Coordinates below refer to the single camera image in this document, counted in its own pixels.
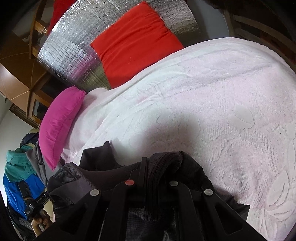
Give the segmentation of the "person's left hand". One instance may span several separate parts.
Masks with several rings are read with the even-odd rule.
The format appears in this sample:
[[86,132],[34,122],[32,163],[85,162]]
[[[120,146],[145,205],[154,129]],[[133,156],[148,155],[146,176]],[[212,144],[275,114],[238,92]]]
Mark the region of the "person's left hand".
[[42,209],[31,222],[31,226],[36,237],[41,235],[42,232],[49,228],[52,224],[53,222],[50,220],[49,214],[44,209]]

